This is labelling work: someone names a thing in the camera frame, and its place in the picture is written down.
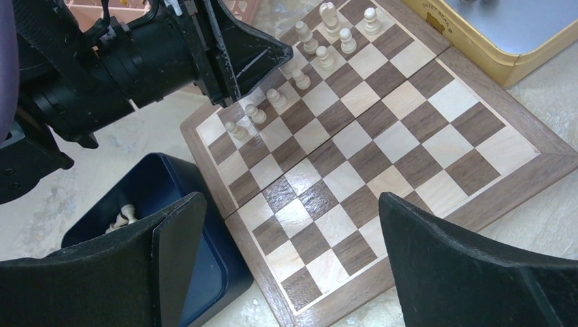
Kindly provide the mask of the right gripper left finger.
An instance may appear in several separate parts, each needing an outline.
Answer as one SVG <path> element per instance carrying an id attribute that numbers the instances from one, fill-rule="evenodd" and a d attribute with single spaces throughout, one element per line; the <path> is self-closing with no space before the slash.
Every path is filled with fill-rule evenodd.
<path id="1" fill-rule="evenodd" d="M 42 259 L 1 263 L 2 326 L 178 326 L 177 272 L 159 271 L 158 231 L 204 198 L 191 193 L 114 232 Z"/>

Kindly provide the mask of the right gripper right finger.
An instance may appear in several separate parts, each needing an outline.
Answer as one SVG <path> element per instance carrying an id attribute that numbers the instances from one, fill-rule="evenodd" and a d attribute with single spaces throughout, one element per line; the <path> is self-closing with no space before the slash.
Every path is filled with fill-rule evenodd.
<path id="1" fill-rule="evenodd" d="M 576 326 L 577 262 L 516 248 L 391 192 L 378 200 L 407 326 Z"/>

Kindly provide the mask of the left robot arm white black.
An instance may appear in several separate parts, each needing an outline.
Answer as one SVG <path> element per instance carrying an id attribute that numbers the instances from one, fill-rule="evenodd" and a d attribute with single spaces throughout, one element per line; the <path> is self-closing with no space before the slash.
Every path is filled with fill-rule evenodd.
<path id="1" fill-rule="evenodd" d="M 293 57 L 221 1 L 151 1 L 127 23 L 101 8 L 81 31 L 64 1 L 1 2 L 2 203 L 74 165 L 56 136 L 96 149 L 97 130 L 190 84 L 229 106 Z"/>

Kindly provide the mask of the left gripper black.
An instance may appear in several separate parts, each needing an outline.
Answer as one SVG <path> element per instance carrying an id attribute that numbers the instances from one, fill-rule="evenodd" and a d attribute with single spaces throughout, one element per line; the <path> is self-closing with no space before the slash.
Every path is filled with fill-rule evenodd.
<path id="1" fill-rule="evenodd" d="M 222 107 L 248 96 L 293 58 L 291 46 L 236 19 L 222 1 L 181 1 L 193 84 Z"/>

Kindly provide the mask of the light chess piece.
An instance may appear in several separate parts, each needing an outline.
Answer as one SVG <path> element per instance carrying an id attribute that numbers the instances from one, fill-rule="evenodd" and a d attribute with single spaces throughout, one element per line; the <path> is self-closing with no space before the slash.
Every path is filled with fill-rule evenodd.
<path id="1" fill-rule="evenodd" d="M 294 69 L 291 72 L 295 85 L 300 90 L 308 89 L 311 85 L 311 79 L 301 69 Z"/>
<path id="2" fill-rule="evenodd" d="M 245 140 L 249 135 L 248 130 L 244 126 L 237 125 L 231 121 L 226 122 L 224 127 L 236 140 Z"/>
<path id="3" fill-rule="evenodd" d="M 352 32 L 349 28 L 343 28 L 339 31 L 339 39 L 341 42 L 341 50 L 344 54 L 352 54 L 356 48 L 356 40 L 352 36 Z"/>
<path id="4" fill-rule="evenodd" d="M 381 31 L 381 22 L 378 19 L 377 9 L 369 7 L 364 11 L 364 29 L 368 35 L 376 35 Z"/>
<path id="5" fill-rule="evenodd" d="M 341 29 L 337 8 L 333 2 L 322 3 L 319 8 L 319 15 L 328 34 L 331 37 L 338 37 Z"/>
<path id="6" fill-rule="evenodd" d="M 299 41 L 303 44 L 303 50 L 309 55 L 314 55 L 319 47 L 319 43 L 318 40 L 313 37 L 313 33 L 308 25 L 300 20 L 295 24 L 295 31 Z"/>
<path id="7" fill-rule="evenodd" d="M 267 119 L 267 114 L 264 110 L 259 109 L 257 106 L 248 104 L 244 109 L 246 115 L 252 120 L 253 123 L 260 125 L 263 124 Z"/>
<path id="8" fill-rule="evenodd" d="M 276 110 L 284 109 L 287 106 L 288 100 L 286 96 L 280 93 L 277 89 L 269 89 L 266 92 L 266 97 Z"/>
<path id="9" fill-rule="evenodd" d="M 326 46 L 319 46 L 316 49 L 316 56 L 319 59 L 320 66 L 323 70 L 330 70 L 335 65 L 333 54 Z"/>

